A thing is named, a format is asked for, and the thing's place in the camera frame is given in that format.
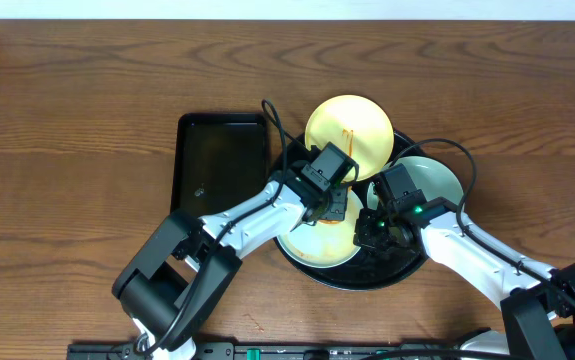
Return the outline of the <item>light blue front plate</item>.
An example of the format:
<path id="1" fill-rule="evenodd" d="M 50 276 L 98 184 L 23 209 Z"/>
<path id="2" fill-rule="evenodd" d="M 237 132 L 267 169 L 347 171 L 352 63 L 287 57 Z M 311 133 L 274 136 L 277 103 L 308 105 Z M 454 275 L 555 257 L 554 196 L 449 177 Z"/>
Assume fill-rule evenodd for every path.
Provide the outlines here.
<path id="1" fill-rule="evenodd" d="M 363 204 L 350 191 L 345 219 L 320 220 L 315 225 L 302 224 L 277 240 L 296 262 L 313 268 L 331 268 L 352 259 L 360 250 L 354 244 L 355 226 Z"/>

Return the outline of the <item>light green plate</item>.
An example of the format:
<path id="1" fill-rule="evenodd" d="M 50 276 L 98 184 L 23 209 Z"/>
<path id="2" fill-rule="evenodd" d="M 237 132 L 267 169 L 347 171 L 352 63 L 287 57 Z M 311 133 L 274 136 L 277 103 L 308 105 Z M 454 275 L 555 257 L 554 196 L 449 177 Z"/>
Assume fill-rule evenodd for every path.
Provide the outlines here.
<path id="1" fill-rule="evenodd" d="M 443 163 L 423 156 L 406 156 L 395 163 L 388 162 L 382 171 L 402 164 L 408 170 L 416 187 L 421 189 L 427 201 L 443 197 L 457 205 L 464 190 L 456 175 Z"/>

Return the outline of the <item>orange green sponge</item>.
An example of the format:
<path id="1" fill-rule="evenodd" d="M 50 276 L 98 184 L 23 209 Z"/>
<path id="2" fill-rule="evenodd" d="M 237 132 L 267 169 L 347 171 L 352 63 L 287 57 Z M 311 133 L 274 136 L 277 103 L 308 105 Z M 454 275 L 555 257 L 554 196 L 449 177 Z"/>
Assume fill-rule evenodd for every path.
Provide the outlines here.
<path id="1" fill-rule="evenodd" d="M 318 222 L 324 223 L 324 224 L 338 224 L 338 223 L 341 223 L 343 221 L 344 221 L 343 216 L 334 216 L 334 215 L 322 216 L 318 219 Z"/>

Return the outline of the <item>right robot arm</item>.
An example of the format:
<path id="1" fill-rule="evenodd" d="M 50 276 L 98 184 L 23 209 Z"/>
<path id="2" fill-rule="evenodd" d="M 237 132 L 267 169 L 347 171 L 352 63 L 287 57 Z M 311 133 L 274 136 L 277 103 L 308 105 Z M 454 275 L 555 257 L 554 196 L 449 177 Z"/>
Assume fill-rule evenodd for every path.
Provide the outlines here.
<path id="1" fill-rule="evenodd" d="M 399 209 L 364 209 L 355 241 L 415 247 L 457 273 L 501 312 L 504 332 L 487 330 L 453 349 L 453 359 L 575 359 L 575 264 L 558 269 L 522 255 L 475 225 L 444 198 Z"/>

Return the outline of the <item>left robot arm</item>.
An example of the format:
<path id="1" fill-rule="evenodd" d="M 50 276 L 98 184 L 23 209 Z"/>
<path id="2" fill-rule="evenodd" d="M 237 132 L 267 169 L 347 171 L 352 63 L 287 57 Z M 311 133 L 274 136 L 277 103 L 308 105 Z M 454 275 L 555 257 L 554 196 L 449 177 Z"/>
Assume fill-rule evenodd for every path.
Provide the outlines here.
<path id="1" fill-rule="evenodd" d="M 169 214 L 118 275 L 112 293 L 141 331 L 139 359 L 189 359 L 193 335 L 215 309 L 245 256 L 313 223 L 344 184 L 278 171 L 250 199 L 221 213 Z"/>

